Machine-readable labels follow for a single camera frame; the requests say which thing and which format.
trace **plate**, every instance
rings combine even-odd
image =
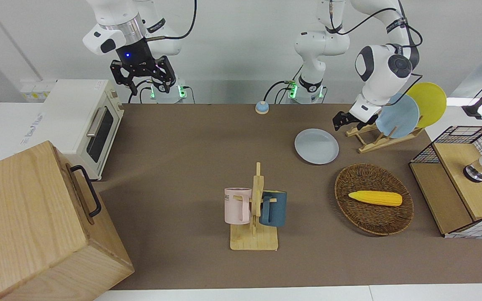
[[[332,135],[319,128],[308,128],[295,138],[299,156],[312,164],[327,164],[338,156],[340,147]]]
[[[407,92],[417,103],[421,120],[418,128],[425,128],[440,120],[446,111],[446,93],[437,84],[432,82],[420,82],[413,85]]]
[[[390,98],[389,103],[395,103],[401,95],[403,94],[395,94]],[[400,101],[395,103],[395,105],[383,107],[375,124],[379,131],[388,137],[390,136],[390,133],[392,133],[392,130],[397,127],[392,134],[392,138],[401,138],[410,134],[414,130],[418,124],[418,120],[418,105],[415,104],[412,97],[405,94]]]

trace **blue mug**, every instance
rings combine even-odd
[[[287,192],[278,190],[264,190],[262,195],[262,215],[260,224],[271,227],[281,227],[285,224],[285,208]]]

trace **wicker basket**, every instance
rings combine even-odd
[[[350,192],[375,190],[396,192],[403,196],[398,207],[359,202]],[[414,216],[412,197],[407,188],[386,169],[371,164],[344,168],[336,179],[334,193],[343,214],[360,229],[377,235],[396,234],[406,229]]]

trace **wooden crate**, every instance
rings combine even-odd
[[[440,233],[447,236],[474,226],[482,228],[482,183],[463,174],[464,167],[481,156],[479,151],[470,143],[434,143],[433,150],[440,163],[414,162],[410,168]]]
[[[50,142],[0,161],[0,300],[94,300],[133,273],[103,201]]]

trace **brown table mat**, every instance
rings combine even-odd
[[[350,105],[271,105],[263,116],[254,105],[125,107],[94,183],[136,270],[114,289],[482,283],[482,240],[442,238],[408,167],[430,142],[425,133],[360,155],[359,141],[344,135],[350,126],[335,132],[331,123]],[[306,128],[336,137],[334,162],[297,155],[293,142]],[[286,225],[278,251],[231,251],[223,189],[251,187],[256,161],[266,189],[287,191]],[[354,163],[403,181],[415,208],[410,227],[373,237],[343,217],[333,183]]]

